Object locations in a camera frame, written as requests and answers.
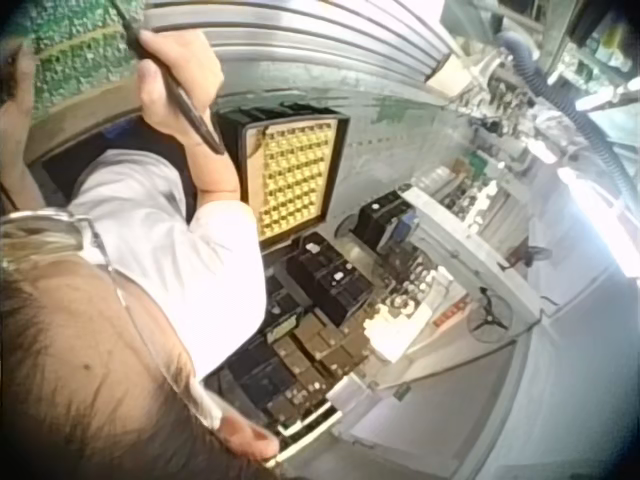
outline cable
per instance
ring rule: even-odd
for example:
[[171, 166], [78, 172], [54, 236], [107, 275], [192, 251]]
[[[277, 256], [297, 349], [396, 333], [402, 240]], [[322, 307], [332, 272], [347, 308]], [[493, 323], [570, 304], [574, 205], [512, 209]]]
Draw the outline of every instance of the cable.
[[19, 210], [18, 206], [16, 205], [16, 202], [13, 200], [13, 197], [9, 194], [4, 184], [2, 183], [0, 183], [0, 190], [2, 191], [2, 195], [7, 199], [7, 202], [9, 202], [9, 205], [11, 205], [11, 208], [13, 208], [16, 211]]
[[589, 142], [614, 182], [625, 203], [634, 215], [638, 215], [638, 190], [636, 183], [622, 164], [600, 127], [586, 114], [578, 112], [575, 104], [561, 91], [547, 84], [544, 73], [531, 56], [529, 46], [515, 33], [498, 35], [501, 45], [513, 56], [516, 73], [526, 82], [534, 95], [542, 97], [562, 112], [574, 124], [578, 132]]

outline white shirt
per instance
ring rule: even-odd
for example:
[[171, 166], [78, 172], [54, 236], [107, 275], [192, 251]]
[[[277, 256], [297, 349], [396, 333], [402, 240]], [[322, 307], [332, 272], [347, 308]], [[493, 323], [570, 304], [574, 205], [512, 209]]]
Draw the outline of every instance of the white shirt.
[[201, 380], [264, 318], [253, 212], [211, 202], [187, 225], [178, 172], [148, 152], [109, 150], [78, 185], [69, 209], [93, 219], [113, 266], [164, 311]]

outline eyeglasses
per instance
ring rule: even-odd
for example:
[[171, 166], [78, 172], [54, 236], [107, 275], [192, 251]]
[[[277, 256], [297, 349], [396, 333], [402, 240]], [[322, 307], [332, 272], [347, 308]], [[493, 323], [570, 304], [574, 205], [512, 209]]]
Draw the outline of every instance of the eyeglasses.
[[120, 304], [166, 381], [206, 427], [212, 431], [218, 429], [225, 409], [224, 402], [206, 391], [195, 379], [189, 385], [189, 394], [178, 386], [167, 367], [168, 362], [162, 361], [162, 345], [152, 341], [154, 336], [131, 313], [118, 286], [116, 272], [102, 237], [91, 218], [66, 210], [45, 209], [7, 215], [0, 219], [0, 227], [3, 270], [18, 270], [57, 256], [97, 253], [96, 261], [92, 263], [104, 264]]

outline green circuit board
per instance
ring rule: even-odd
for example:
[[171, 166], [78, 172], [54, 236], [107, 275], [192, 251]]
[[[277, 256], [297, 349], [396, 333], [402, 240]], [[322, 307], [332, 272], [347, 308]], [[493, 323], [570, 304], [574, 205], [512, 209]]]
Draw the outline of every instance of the green circuit board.
[[[9, 35], [31, 39], [39, 65], [34, 119], [77, 95], [133, 73], [134, 58], [109, 0], [32, 0], [12, 19]], [[119, 0], [140, 21], [144, 0]]]

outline person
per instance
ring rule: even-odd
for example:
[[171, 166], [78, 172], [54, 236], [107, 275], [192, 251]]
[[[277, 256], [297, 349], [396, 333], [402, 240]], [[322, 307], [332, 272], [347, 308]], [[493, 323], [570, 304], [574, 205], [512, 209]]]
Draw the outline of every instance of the person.
[[[140, 40], [210, 119], [223, 74], [204, 35], [143, 31]], [[45, 206], [23, 161], [34, 69], [23, 46], [15, 93], [0, 109], [9, 210]], [[187, 224], [178, 172], [163, 158], [109, 150], [82, 175], [71, 213], [5, 217], [3, 471], [13, 465], [20, 478], [47, 479], [276, 478], [263, 462], [278, 453], [277, 439], [201, 382], [263, 319], [256, 219], [240, 201], [231, 160], [210, 151], [168, 102], [151, 60], [139, 63], [138, 86], [144, 120], [184, 147], [196, 213]]]

